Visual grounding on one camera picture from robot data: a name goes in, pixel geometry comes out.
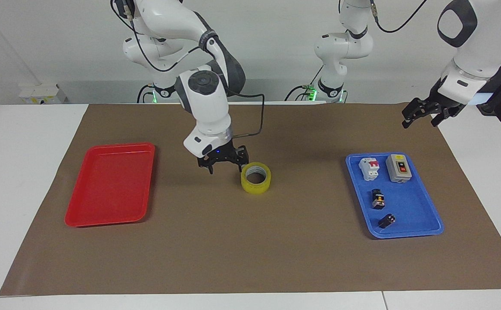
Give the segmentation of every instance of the small black component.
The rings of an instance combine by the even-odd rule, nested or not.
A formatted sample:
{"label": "small black component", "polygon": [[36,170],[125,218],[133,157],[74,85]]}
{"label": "small black component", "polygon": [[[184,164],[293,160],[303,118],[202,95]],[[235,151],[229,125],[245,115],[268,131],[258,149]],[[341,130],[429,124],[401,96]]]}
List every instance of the small black component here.
{"label": "small black component", "polygon": [[[120,17],[127,19],[126,11],[124,10],[124,2],[122,0],[114,0],[114,3],[116,4],[116,9],[118,9]],[[128,4],[128,10],[130,10],[131,15],[134,16],[134,12],[136,10],[134,0],[127,0],[126,3]]]}
{"label": "small black component", "polygon": [[353,33],[352,31],[349,31],[349,30],[346,30],[350,33],[350,36],[353,38],[353,39],[356,39],[356,40],[359,40],[363,37],[365,37],[365,35],[367,34],[367,27],[365,27],[365,30],[362,31],[362,33],[360,34],[355,34]]}
{"label": "small black component", "polygon": [[208,153],[210,153],[211,150],[212,150],[212,145],[209,144],[205,147],[205,149],[202,150],[202,155],[206,156]]}
{"label": "small black component", "polygon": [[162,98],[170,98],[172,96],[172,94],[176,91],[176,87],[175,87],[175,84],[170,86],[170,87],[166,87],[166,88],[160,88],[156,85],[153,85],[152,88],[154,88],[154,90],[162,97]]}
{"label": "small black component", "polygon": [[214,173],[213,165],[220,161],[230,161],[239,166],[239,172],[243,171],[243,165],[249,163],[249,155],[246,146],[241,145],[237,149],[233,146],[233,140],[225,145],[212,150],[207,156],[197,158],[199,167],[207,167],[210,174]]}
{"label": "small black component", "polygon": [[334,98],[339,94],[339,92],[341,92],[342,87],[344,87],[344,84],[342,84],[339,88],[330,88],[328,86],[325,86],[325,84],[321,82],[321,79],[319,79],[319,81],[317,81],[317,86],[322,92],[327,94],[329,98]]}
{"label": "small black component", "polygon": [[379,227],[380,228],[387,228],[391,224],[393,224],[396,221],[396,216],[388,213],[385,217],[383,217],[382,220],[379,220]]}
{"label": "small black component", "polygon": [[384,208],[384,195],[380,192],[380,189],[373,190],[373,208],[377,210],[382,210]]}

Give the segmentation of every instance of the electrical component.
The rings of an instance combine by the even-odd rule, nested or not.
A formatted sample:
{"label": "electrical component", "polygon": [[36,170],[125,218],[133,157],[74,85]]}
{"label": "electrical component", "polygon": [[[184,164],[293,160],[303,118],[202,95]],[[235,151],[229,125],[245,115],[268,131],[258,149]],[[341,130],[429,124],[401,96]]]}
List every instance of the electrical component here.
{"label": "electrical component", "polygon": [[314,82],[315,82],[315,79],[317,78],[317,76],[319,76],[319,73],[321,72],[321,70],[323,70],[323,67],[324,65],[321,66],[321,68],[319,68],[319,70],[317,71],[317,73],[315,73],[315,76],[313,79],[311,79],[311,82],[310,84],[308,85],[301,85],[301,86],[296,86],[295,88],[293,88],[292,90],[290,90],[289,94],[286,95],[284,101],[287,101],[288,98],[290,97],[290,95],[295,91],[295,90],[298,90],[298,89],[302,89],[302,90],[305,90],[302,94],[299,94],[295,101],[298,101],[298,98],[300,96],[302,96],[302,99],[301,100],[304,100],[306,99],[306,95],[308,96],[307,97],[307,100],[309,101],[315,101],[316,98],[317,98],[317,90],[314,88]]}
{"label": "electrical component", "polygon": [[390,175],[390,181],[392,182],[405,183],[412,177],[405,155],[391,154],[386,159],[386,167],[388,168],[388,175]]}
{"label": "electrical component", "polygon": [[379,220],[379,227],[384,229],[396,222],[396,216],[388,213],[385,217]]}
{"label": "electrical component", "polygon": [[384,208],[384,195],[380,192],[380,189],[374,189],[373,194],[373,208],[377,210],[382,210]]}
{"label": "electrical component", "polygon": [[379,176],[378,170],[380,166],[376,158],[362,158],[359,161],[359,168],[365,181],[373,181]]}

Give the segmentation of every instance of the yellow tape roll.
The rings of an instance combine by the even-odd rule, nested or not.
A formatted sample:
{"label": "yellow tape roll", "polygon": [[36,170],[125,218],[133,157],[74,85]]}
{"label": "yellow tape roll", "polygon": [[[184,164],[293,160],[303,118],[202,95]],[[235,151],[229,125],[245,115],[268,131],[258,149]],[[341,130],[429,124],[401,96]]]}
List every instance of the yellow tape roll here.
{"label": "yellow tape roll", "polygon": [[[248,176],[252,173],[258,173],[264,176],[262,183],[252,183],[248,180]],[[241,185],[243,189],[250,194],[262,194],[270,188],[271,184],[271,171],[270,168],[262,163],[254,162],[243,167],[241,173]]]}

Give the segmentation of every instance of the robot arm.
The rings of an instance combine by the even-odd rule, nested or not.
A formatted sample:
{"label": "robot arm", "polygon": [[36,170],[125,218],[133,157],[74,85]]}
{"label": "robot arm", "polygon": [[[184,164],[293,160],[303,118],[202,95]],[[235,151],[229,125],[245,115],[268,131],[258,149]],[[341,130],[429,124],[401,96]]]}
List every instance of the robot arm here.
{"label": "robot arm", "polygon": [[146,34],[140,34],[137,38],[132,35],[124,40],[122,46],[124,54],[129,60],[142,65],[149,71],[152,76],[152,86],[156,93],[162,98],[175,98],[173,96],[175,93],[173,84],[176,78],[174,71],[160,72],[155,70],[143,56],[136,39],[139,39],[141,49],[148,59],[152,59],[154,66],[164,70],[171,67],[172,63],[163,59],[163,57],[179,52],[183,48],[183,42],[180,40],[157,39]]}
{"label": "robot arm", "polygon": [[[440,30],[445,14],[454,12],[462,23],[456,37]],[[457,54],[425,100],[414,98],[402,111],[404,128],[423,116],[437,114],[432,125],[455,117],[501,66],[501,0],[453,0],[438,20],[438,34]]]}
{"label": "robot arm", "polygon": [[[176,78],[174,89],[180,97],[183,108],[193,115],[196,126],[184,141],[184,146],[195,155],[200,167],[207,167],[213,173],[212,166],[218,161],[230,161],[239,166],[248,164],[248,153],[241,146],[233,146],[231,117],[226,93],[240,93],[245,83],[245,74],[239,62],[229,53],[218,35],[197,12],[185,8],[179,0],[117,0],[122,1],[125,14],[135,31],[142,33],[142,38],[161,38],[173,42],[174,39],[187,39],[198,43],[203,51],[214,59],[197,69],[180,74]],[[141,42],[141,49],[150,51],[153,56],[161,53],[175,53],[180,47],[153,41],[147,45]],[[125,42],[124,49],[130,46]],[[143,60],[134,57],[142,65]]]}
{"label": "robot arm", "polygon": [[235,93],[242,90],[245,83],[242,66],[200,14],[178,0],[135,0],[135,7],[134,17],[140,16],[145,24],[140,29],[150,31],[155,37],[197,42],[200,49],[214,58],[208,64],[220,76],[225,89]]}
{"label": "robot arm", "polygon": [[348,72],[341,61],[360,59],[371,53],[373,38],[367,31],[370,15],[370,0],[345,0],[340,8],[339,19],[346,32],[323,35],[315,43],[315,55],[323,61],[321,76],[314,84],[317,99],[339,101]]}

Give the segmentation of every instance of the gray switch box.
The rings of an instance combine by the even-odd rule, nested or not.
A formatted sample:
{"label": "gray switch box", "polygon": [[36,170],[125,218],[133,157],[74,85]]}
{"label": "gray switch box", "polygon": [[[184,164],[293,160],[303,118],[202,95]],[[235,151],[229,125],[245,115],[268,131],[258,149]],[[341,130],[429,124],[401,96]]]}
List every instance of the gray switch box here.
{"label": "gray switch box", "polygon": [[395,183],[405,183],[411,178],[411,170],[405,155],[392,154],[386,159],[386,167],[390,181]]}

